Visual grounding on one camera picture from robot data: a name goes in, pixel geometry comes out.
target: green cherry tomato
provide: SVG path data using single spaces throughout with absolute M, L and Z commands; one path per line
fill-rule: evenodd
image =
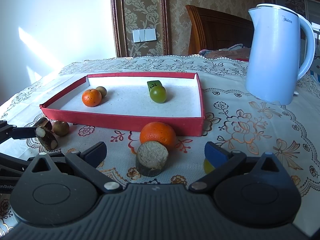
M 150 89 L 150 97 L 156 103 L 164 103 L 167 99 L 167 91 L 163 86 L 155 86 Z
M 209 174 L 211 171 L 215 170 L 215 168 L 211 165 L 211 163 L 209 163 L 207 159 L 204 159 L 203 161 L 203 169 L 205 174 Z

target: orange fruit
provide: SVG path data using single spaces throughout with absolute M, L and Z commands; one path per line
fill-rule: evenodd
M 140 133 L 140 142 L 156 141 L 172 150 L 176 144 L 177 136 L 171 126 L 162 122 L 151 122 L 146 124 Z
M 89 107 L 100 104 L 101 98 L 101 93 L 96 89 L 88 89 L 82 94 L 82 102 Z

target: kettle spout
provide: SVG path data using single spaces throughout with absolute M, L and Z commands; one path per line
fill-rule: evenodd
M 257 23 L 258 23 L 258 9 L 250 9 L 248 12 L 251 16 L 253 27 L 256 29 Z

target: dining table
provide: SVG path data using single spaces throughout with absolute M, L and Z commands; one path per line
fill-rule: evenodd
M 70 123 L 69 133 L 57 138 L 58 147 L 53 151 L 47 151 L 37 138 L 10 138 L 0 144 L 0 152 L 27 160 L 40 152 L 82 152 L 102 141 L 108 151 L 97 169 L 123 187 L 128 183 L 182 183 L 188 187 L 205 175 L 204 146 L 207 142 L 214 142 L 228 152 L 242 151 L 250 157 L 272 152 L 300 192 L 301 206 L 293 223 L 311 236 L 320 227 L 320 158 L 317 156 L 320 84 L 306 74 L 297 81 L 298 93 L 293 96 L 292 103 L 273 105 L 246 90 L 247 67 L 245 61 L 226 57 L 209 59 L 200 55 L 86 60 L 41 78 L 0 106 L 0 120 L 18 127 L 31 127 L 44 117 L 39 105 L 54 96 L 57 88 L 63 90 L 91 73 L 197 72 L 205 109 L 202 136 L 178 136 L 164 171 L 155 177 L 145 177 L 136 168 L 135 158 L 140 146 L 140 133 L 136 131 Z M 263 76 L 256 78 L 264 82 Z M 18 223 L 10 206 L 10 195 L 0 196 L 0 220 L 0 236 Z

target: red box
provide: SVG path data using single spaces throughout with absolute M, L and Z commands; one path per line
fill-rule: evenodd
M 147 81 L 160 80 L 168 93 L 163 104 L 153 102 Z M 100 105 L 81 100 L 89 88 L 103 86 L 108 94 Z M 69 85 L 44 104 L 53 120 L 140 132 L 150 122 L 170 125 L 179 136 L 201 136 L 204 122 L 202 90 L 197 73 L 123 72 L 91 74 Z

